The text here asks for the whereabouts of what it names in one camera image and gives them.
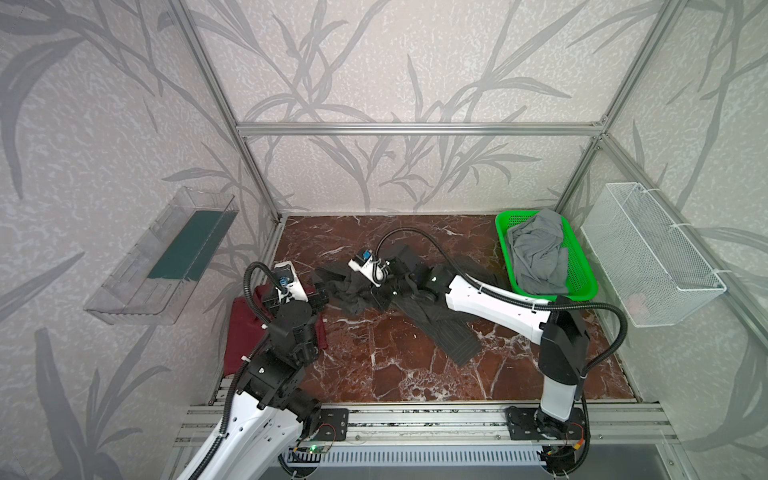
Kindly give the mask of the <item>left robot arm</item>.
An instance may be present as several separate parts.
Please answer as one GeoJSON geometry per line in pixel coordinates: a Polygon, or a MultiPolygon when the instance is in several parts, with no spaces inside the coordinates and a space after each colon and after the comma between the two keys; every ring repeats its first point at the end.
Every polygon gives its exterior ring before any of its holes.
{"type": "Polygon", "coordinates": [[[221,419],[181,476],[258,479],[278,463],[290,478],[307,479],[316,468],[292,450],[320,429],[321,403],[299,385],[322,349],[318,327],[328,296],[319,286],[300,294],[263,285],[243,298],[264,335],[243,357],[221,419]]]}

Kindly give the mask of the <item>dark grey striped shirt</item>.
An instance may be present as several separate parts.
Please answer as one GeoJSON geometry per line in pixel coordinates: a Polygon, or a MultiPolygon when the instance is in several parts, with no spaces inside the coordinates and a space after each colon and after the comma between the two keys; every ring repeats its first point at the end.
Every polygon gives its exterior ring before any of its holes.
{"type": "Polygon", "coordinates": [[[424,262],[432,276],[427,287],[437,294],[437,302],[428,305],[413,300],[394,300],[389,306],[382,306],[376,295],[379,287],[373,286],[360,273],[353,272],[344,262],[330,262],[317,267],[313,272],[313,281],[324,285],[331,303],[345,314],[357,317],[368,310],[375,310],[402,315],[424,332],[457,366],[466,365],[481,351],[480,342],[469,327],[478,317],[453,311],[447,306],[449,284],[458,277],[455,268],[445,260],[427,261],[404,242],[384,249],[382,255],[384,261],[424,262]]]}

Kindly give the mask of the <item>green plastic basket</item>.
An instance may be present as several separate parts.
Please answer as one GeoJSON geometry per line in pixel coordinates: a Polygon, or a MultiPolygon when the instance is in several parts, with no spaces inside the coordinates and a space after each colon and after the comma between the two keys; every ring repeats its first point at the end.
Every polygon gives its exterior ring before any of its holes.
{"type": "MultiPolygon", "coordinates": [[[[512,290],[520,295],[554,301],[557,294],[533,295],[526,292],[517,284],[514,274],[511,244],[507,239],[507,232],[511,228],[525,223],[538,213],[538,210],[503,211],[496,215],[495,227],[512,290]]],[[[563,242],[561,243],[561,246],[568,250],[568,269],[566,278],[568,292],[561,294],[561,297],[566,297],[575,302],[591,301],[598,293],[597,280],[570,223],[563,216],[561,216],[560,219],[563,230],[563,242]]]]}

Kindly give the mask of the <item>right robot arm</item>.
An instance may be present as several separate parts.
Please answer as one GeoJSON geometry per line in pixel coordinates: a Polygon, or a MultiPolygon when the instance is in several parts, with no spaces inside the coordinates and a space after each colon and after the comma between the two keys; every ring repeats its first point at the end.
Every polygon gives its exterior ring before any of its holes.
{"type": "Polygon", "coordinates": [[[575,403],[583,391],[590,339],[585,323],[568,308],[493,286],[455,261],[428,267],[374,259],[364,275],[382,307],[400,311],[458,365],[479,351],[469,327],[474,319],[504,327],[538,346],[538,370],[543,376],[539,405],[530,413],[509,409],[512,433],[559,439],[572,424],[585,422],[585,411],[575,403]]]}

